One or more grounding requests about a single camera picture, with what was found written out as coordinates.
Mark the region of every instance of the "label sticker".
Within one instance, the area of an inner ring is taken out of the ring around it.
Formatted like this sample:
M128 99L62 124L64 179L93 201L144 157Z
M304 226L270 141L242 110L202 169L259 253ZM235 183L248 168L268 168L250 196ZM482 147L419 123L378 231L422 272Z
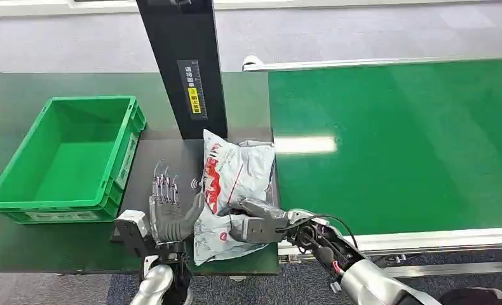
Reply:
M92 211L70 213L34 213L25 212L32 220L94 220L99 217Z
M114 181L123 189L126 186L126 181L128 180L128 175L130 174L130 168L132 166L133 156L135 155L135 150L137 148L137 136L132 133L130 135L130 140L128 141L128 147L126 148L126 155L124 161L122 161L122 166L118 171L118 176Z
M197 88L188 88L187 93L189 94L189 101L191 102L191 112L200 113L199 95L197 94Z
M198 60L180 59L178 60L178 69L191 119L208 119Z

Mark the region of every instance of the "white plastic bag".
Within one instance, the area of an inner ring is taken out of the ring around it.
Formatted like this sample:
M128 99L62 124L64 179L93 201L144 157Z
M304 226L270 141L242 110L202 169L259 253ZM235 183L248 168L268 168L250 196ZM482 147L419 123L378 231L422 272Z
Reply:
M231 218L246 215L217 216L227 203L243 198L266 200L271 169L275 158L272 143L245 141L240 146L226 142L204 130L205 205L194 227L194 261L240 257L266 245L242 243L229 235Z

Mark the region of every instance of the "cable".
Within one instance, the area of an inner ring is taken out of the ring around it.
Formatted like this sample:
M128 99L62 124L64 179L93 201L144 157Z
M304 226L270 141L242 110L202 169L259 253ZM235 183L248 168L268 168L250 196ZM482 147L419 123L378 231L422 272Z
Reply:
M284 232L284 231L287 231L287 230L290 230L290 229L293 229L297 226L300 226L304 223L306 223L307 221L310 221L310 220L313 220L315 218L319 218L319 217L326 217L326 218L331 218L331 219L335 219L336 221L338 221L340 224L343 225L343 227L348 231L348 234L350 234L350 237L352 238L352 242L354 243L354 247L355 248L358 248L358 243L356 242L356 238L354 237L354 233L352 233L352 230L350 229L350 227L348 227L348 225L346 223L344 223L344 221L340 218L338 218L337 216L335 215L331 215L331 214L314 214L313 216L309 216L309 217L306 217L306 218L303 218L287 227L282 227L280 229L276 229L275 231L277 233L280 233L280 232Z

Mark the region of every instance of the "green bin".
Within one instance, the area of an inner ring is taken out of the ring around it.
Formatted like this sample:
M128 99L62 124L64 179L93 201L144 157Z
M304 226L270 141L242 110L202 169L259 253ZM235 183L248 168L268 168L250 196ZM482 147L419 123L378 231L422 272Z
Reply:
M49 99L0 176L0 213L22 224L112 221L145 125L133 96Z

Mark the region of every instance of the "black metal post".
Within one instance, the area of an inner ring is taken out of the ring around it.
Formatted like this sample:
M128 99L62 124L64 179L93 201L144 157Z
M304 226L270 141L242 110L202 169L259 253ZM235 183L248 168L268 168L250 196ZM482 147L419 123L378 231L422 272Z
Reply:
M212 0L137 0L183 139L227 137Z

